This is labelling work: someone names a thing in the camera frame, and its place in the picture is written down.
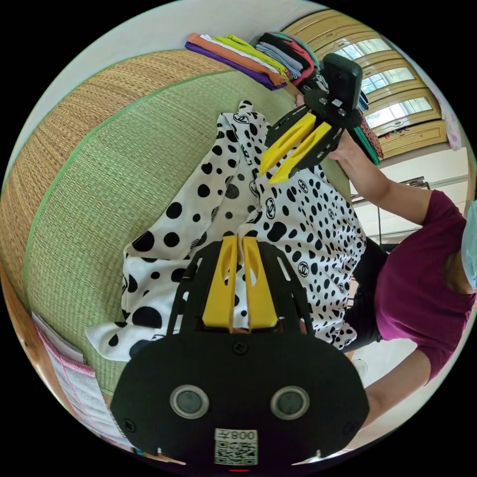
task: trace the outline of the white polka dot fabric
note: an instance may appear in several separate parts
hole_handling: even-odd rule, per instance
[[[356,338],[343,320],[351,273],[366,246],[356,214],[319,166],[286,183],[268,184],[283,158],[257,177],[269,127],[249,101],[242,101],[237,113],[219,116],[210,152],[159,220],[124,250],[125,321],[86,330],[104,358],[129,361],[165,336],[189,260],[227,234],[254,236],[286,253],[307,290],[317,338],[338,349]],[[240,257],[237,269],[234,327],[248,328]],[[180,319],[174,333],[179,329]]]

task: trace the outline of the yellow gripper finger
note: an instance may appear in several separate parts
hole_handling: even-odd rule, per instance
[[[329,132],[331,126],[327,123],[321,123],[291,154],[287,160],[278,168],[270,178],[270,184],[286,182],[290,178],[290,173],[296,165],[303,160],[311,148],[313,148],[323,136]]]
[[[237,236],[224,237],[217,267],[212,278],[209,297],[202,315],[202,321],[206,327],[225,328],[230,333],[234,328],[237,252]]]
[[[260,258],[257,239],[255,237],[244,237],[242,246],[248,306],[248,328],[251,332],[255,329],[274,328],[277,325],[278,317]]]
[[[259,175],[264,175],[278,161],[286,156],[295,146],[310,134],[315,127],[317,117],[312,113],[307,113],[295,125],[293,125],[280,139],[275,141],[263,154],[260,164]]]

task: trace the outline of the maroon shirt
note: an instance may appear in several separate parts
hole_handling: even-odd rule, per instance
[[[382,268],[376,288],[378,330],[383,340],[408,338],[431,362],[433,379],[456,350],[476,294],[446,286],[442,266],[461,248],[466,220],[434,190],[421,229],[402,241]]]

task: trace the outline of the yellow cloth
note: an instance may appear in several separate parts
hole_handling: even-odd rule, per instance
[[[231,33],[229,33],[227,36],[214,36],[212,37],[212,39],[215,41],[220,41],[224,45],[231,46],[238,51],[242,51],[243,53],[247,53],[250,56],[254,56],[259,60],[262,60],[264,63],[273,66],[273,68],[276,68],[287,80],[289,80],[287,76],[288,70],[285,66],[283,66],[280,62],[274,60],[273,58],[269,57],[268,55],[262,53],[261,51],[258,51],[252,45],[249,45],[246,41],[237,38]]]

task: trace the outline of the label sticker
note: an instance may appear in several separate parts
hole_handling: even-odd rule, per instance
[[[214,461],[227,466],[258,465],[257,431],[216,429]]]

